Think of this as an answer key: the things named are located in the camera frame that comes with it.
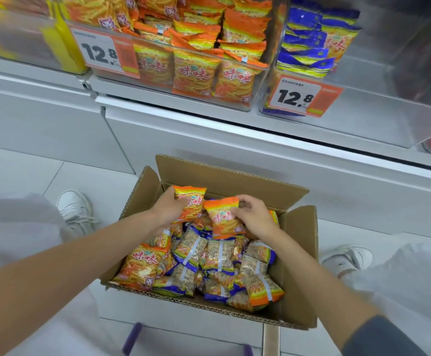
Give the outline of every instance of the forearm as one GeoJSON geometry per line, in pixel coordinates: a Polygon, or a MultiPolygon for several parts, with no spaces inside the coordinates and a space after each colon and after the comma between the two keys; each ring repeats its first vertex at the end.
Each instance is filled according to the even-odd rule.
{"type": "Polygon", "coordinates": [[[151,211],[0,269],[0,355],[17,346],[158,229],[151,211]]]}
{"type": "Polygon", "coordinates": [[[380,314],[374,305],[345,286],[282,230],[273,235],[270,246],[340,350],[355,330],[380,314]]]}

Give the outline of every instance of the price tag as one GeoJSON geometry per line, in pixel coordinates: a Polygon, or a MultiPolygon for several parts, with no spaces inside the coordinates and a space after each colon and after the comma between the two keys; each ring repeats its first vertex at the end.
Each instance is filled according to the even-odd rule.
{"type": "Polygon", "coordinates": [[[282,76],[272,91],[269,107],[300,115],[321,117],[343,89],[292,76],[282,76]]]}
{"type": "Polygon", "coordinates": [[[136,54],[130,40],[83,28],[72,27],[71,30],[88,66],[139,78],[136,54]]]}

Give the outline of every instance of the cabinet panel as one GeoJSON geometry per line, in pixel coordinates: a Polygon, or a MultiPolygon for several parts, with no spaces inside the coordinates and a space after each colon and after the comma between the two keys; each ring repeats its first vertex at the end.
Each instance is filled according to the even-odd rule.
{"type": "Polygon", "coordinates": [[[0,78],[0,148],[134,173],[83,90],[0,78]]]}
{"type": "Polygon", "coordinates": [[[133,168],[158,153],[309,188],[321,219],[431,236],[431,171],[128,101],[98,97],[133,168]]]}

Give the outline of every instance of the stack of snack bags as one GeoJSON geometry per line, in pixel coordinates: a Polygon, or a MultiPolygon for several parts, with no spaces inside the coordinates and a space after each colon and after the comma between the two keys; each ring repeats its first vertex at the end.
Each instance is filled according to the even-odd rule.
{"type": "Polygon", "coordinates": [[[277,68],[324,77],[336,67],[361,30],[354,25],[359,15],[357,10],[323,8],[315,1],[291,0],[277,68]]]}
{"type": "MultiPolygon", "coordinates": [[[[203,187],[174,186],[175,197],[190,203],[161,235],[138,246],[111,281],[129,288],[171,296],[222,302],[249,312],[278,301],[284,291],[267,275],[275,252],[245,236],[230,209],[237,197],[205,200],[203,187]]],[[[273,221],[278,217],[270,211],[273,221]]]]}
{"type": "Polygon", "coordinates": [[[71,21],[142,39],[134,43],[141,81],[173,93],[249,105],[267,68],[260,58],[271,1],[61,1],[71,21]]]}

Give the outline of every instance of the white pants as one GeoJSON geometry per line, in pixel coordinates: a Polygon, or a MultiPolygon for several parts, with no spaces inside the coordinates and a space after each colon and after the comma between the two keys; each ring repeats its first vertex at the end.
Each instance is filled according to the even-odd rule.
{"type": "MultiPolygon", "coordinates": [[[[59,245],[68,233],[59,211],[44,197],[0,194],[0,267],[59,245]]],[[[85,289],[8,355],[122,356],[123,353],[100,326],[95,299],[85,289]]]]}
{"type": "Polygon", "coordinates": [[[431,356],[431,245],[405,245],[386,263],[343,281],[431,356]]]}

